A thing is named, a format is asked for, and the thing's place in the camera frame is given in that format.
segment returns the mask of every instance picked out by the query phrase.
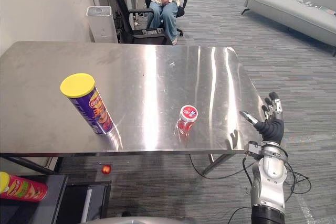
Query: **red pringles can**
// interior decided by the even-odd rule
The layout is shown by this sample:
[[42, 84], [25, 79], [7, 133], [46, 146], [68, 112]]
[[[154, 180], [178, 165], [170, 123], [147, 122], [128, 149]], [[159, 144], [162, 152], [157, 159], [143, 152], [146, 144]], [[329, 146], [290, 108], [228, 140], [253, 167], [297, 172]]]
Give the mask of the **red pringles can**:
[[0, 198], [37, 202], [47, 191], [46, 184], [0, 172]]
[[180, 119], [177, 122], [177, 128], [180, 134], [188, 134], [193, 127], [198, 116], [198, 111], [194, 106], [185, 105], [181, 108]]
[[95, 133], [106, 134], [112, 130], [113, 121], [91, 75], [72, 74], [64, 79], [60, 89]]

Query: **robotic hand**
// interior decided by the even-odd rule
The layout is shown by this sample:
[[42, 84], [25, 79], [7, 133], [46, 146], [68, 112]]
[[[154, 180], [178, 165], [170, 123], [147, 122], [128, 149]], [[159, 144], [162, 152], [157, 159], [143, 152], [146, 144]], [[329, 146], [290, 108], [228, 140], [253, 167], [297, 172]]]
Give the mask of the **robotic hand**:
[[287, 177], [285, 163], [288, 154], [281, 148], [284, 135], [281, 101], [275, 92], [265, 98], [262, 106], [265, 122], [246, 111], [240, 114], [262, 135], [261, 145], [249, 142], [245, 153], [255, 158], [253, 184], [251, 186], [252, 224], [285, 224], [285, 200], [283, 183]]

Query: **office chair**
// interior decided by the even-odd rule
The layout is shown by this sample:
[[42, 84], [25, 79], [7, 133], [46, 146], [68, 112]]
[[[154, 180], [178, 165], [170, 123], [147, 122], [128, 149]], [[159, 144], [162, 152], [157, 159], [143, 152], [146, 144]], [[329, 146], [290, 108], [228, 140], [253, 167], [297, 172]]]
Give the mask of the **office chair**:
[[[183, 6], [180, 5], [180, 6], [177, 8], [176, 18], [181, 17], [181, 16], [184, 15], [184, 8], [185, 8], [185, 6], [186, 6], [186, 4], [187, 4], [187, 1], [188, 1], [188, 0], [184, 0], [184, 1], [183, 1]], [[151, 4], [151, 0], [145, 0], [145, 2], [146, 2], [146, 7], [149, 8], [149, 5]], [[177, 31], [180, 32], [180, 36], [183, 36], [183, 31], [182, 31], [181, 29], [177, 29]]]
[[120, 43], [126, 44], [149, 44], [149, 45], [172, 45], [168, 35], [163, 28], [133, 30], [129, 21], [130, 15], [134, 13], [153, 13], [152, 9], [131, 9], [128, 10], [125, 0], [108, 0], [109, 5], [115, 3], [112, 9], [118, 8], [122, 19], [120, 31]]

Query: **white air purifier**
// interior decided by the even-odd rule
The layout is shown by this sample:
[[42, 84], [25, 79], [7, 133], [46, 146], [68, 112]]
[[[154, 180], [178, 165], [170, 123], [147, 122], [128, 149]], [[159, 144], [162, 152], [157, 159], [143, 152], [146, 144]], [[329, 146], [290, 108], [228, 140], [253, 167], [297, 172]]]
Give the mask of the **white air purifier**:
[[111, 6], [89, 6], [86, 16], [95, 42], [118, 43]]

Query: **sneaker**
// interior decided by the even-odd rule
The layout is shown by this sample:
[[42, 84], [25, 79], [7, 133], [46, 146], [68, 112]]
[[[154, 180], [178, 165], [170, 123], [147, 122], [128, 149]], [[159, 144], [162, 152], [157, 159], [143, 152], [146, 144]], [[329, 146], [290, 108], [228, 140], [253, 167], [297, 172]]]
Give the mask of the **sneaker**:
[[177, 37], [172, 40], [172, 44], [173, 44], [173, 46], [175, 46], [177, 44]]

